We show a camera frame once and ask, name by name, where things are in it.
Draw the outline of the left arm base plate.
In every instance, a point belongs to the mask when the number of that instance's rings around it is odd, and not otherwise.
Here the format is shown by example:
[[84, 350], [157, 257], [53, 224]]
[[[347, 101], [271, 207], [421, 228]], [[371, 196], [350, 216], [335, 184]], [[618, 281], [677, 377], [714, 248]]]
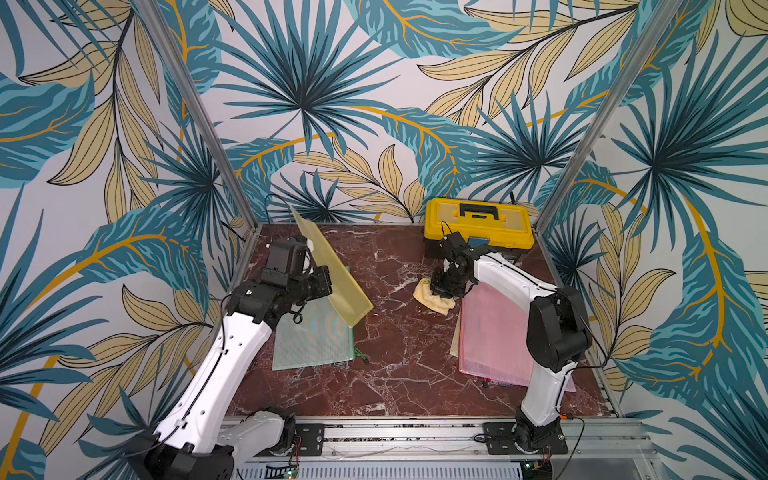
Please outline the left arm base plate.
[[323, 453], [325, 425], [323, 423], [298, 423], [287, 427], [280, 442], [258, 452], [256, 458], [287, 458], [289, 455], [319, 457]]

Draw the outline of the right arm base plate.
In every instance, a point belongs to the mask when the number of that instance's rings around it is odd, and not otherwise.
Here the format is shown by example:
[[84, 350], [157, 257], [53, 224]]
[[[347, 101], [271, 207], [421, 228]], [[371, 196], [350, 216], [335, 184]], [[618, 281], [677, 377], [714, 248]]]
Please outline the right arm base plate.
[[569, 452], [558, 421], [546, 426], [486, 422], [481, 436], [490, 455], [560, 455]]

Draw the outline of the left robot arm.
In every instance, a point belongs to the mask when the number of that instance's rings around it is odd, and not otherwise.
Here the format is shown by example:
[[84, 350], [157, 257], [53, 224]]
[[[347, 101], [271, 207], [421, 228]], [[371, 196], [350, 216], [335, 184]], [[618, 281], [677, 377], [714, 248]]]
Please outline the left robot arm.
[[285, 437], [285, 418], [259, 411], [224, 430], [231, 400], [256, 355], [287, 314], [331, 295], [329, 269], [312, 256], [311, 240], [274, 241], [266, 264], [224, 299], [223, 318], [199, 370], [150, 431], [134, 437], [125, 457], [141, 479], [233, 479], [255, 454]]

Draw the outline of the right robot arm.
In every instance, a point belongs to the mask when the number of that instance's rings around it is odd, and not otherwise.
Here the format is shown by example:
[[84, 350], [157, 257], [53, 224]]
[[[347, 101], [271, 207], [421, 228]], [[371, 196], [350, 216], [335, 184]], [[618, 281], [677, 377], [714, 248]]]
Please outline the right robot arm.
[[459, 232], [429, 240], [426, 255], [444, 261], [433, 271], [433, 293], [460, 299], [472, 287], [487, 285], [527, 316], [526, 347], [534, 361], [530, 384], [514, 429], [496, 437], [528, 455], [566, 453], [560, 426], [562, 399], [572, 372], [592, 345], [579, 292], [532, 276], [489, 245], [471, 246]]

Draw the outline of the green-zip clear mesh bag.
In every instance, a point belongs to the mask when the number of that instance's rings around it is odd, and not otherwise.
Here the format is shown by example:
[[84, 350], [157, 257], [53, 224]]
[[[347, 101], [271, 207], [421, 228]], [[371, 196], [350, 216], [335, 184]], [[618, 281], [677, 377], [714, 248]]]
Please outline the green-zip clear mesh bag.
[[353, 360], [353, 331], [340, 318], [331, 302], [318, 299], [306, 304], [302, 320], [284, 315], [277, 325], [272, 370], [336, 364]]

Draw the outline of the cream wiping cloth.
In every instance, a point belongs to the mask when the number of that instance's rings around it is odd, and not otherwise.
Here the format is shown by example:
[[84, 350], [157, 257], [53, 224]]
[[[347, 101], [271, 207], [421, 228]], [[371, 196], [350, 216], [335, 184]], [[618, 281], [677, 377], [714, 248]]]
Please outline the cream wiping cloth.
[[413, 298], [429, 310], [441, 315], [448, 313], [456, 306], [456, 301], [452, 298], [443, 298], [432, 292], [431, 281], [427, 278], [421, 279], [414, 292]]

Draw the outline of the pink red-zip mesh bag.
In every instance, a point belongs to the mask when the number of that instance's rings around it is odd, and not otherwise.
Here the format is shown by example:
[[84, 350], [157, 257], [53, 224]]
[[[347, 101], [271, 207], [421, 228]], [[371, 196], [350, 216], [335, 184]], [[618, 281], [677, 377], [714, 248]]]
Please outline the pink red-zip mesh bag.
[[461, 303], [459, 371], [527, 387], [534, 361], [526, 346], [528, 314], [496, 289], [480, 284]]

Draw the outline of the yellow-green mesh document bag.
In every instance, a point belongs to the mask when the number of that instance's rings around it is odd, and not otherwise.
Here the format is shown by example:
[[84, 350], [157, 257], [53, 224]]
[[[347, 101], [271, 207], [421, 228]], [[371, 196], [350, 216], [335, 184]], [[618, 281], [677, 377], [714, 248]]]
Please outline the yellow-green mesh document bag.
[[342, 263], [318, 226], [304, 219], [297, 210], [290, 206], [289, 210], [301, 234], [313, 243], [313, 257], [318, 265], [329, 269], [333, 293], [329, 301], [341, 320], [353, 328], [373, 309], [373, 304], [364, 293], [361, 286]]

